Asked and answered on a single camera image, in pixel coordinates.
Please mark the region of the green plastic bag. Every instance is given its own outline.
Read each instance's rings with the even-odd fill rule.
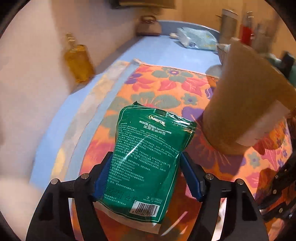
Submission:
[[[196,123],[138,104],[124,107],[99,208],[113,219],[158,233],[177,177],[179,156]]]

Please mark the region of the white label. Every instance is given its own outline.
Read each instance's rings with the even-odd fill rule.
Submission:
[[[280,101],[276,100],[249,130],[247,130],[236,142],[242,146],[253,146],[258,140],[264,138],[274,126],[290,110]]]
[[[135,201],[130,213],[144,217],[156,217],[159,205]]]

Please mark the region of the yellow bottle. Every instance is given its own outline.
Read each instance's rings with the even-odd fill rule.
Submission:
[[[89,60],[85,45],[77,45],[71,33],[67,33],[68,50],[64,57],[77,83],[87,84],[94,76],[94,68]]]

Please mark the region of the purple flower pattern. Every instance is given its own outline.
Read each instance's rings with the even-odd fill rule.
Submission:
[[[284,162],[281,160],[281,158],[278,160],[279,167],[282,167],[284,165]]]
[[[205,94],[207,95],[207,98],[210,100],[213,96],[213,90],[212,88],[208,88],[205,90]]]
[[[140,73],[133,73],[132,75],[130,75],[126,81],[126,84],[131,85],[137,82],[137,78],[141,77],[142,74]]]
[[[241,167],[243,167],[245,164],[247,163],[247,161],[246,161],[246,158],[245,157],[243,157],[243,159],[242,159],[242,162],[241,162]]]
[[[279,138],[276,138],[276,143],[277,143],[278,147],[281,148],[282,142]]]
[[[284,149],[283,149],[283,156],[284,156],[284,158],[286,158],[287,155],[288,155],[288,154],[287,154],[287,150],[284,148]]]
[[[197,121],[197,119],[202,115],[202,113],[203,109],[186,106],[182,110],[182,117],[190,121]]]

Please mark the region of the orange floral cloth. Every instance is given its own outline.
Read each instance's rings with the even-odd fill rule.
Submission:
[[[90,172],[94,165],[101,163],[108,151],[113,151],[119,112],[124,106],[138,101],[142,105],[196,121],[194,138],[186,149],[192,159],[219,179],[243,179],[255,199],[260,201],[267,194],[275,173],[292,153],[286,121],[279,123],[264,140],[249,148],[244,155],[227,156],[219,153],[207,142],[201,127],[202,112],[210,101],[217,81],[217,78],[200,73],[141,64],[127,79],[105,113],[85,154],[81,174]],[[200,203],[191,196],[186,181],[179,172],[159,234],[129,228],[98,210],[97,214],[109,241],[185,241],[195,223],[199,208]],[[76,238],[81,240],[75,215],[73,224]],[[276,220],[266,224],[270,239],[276,237],[281,225]]]

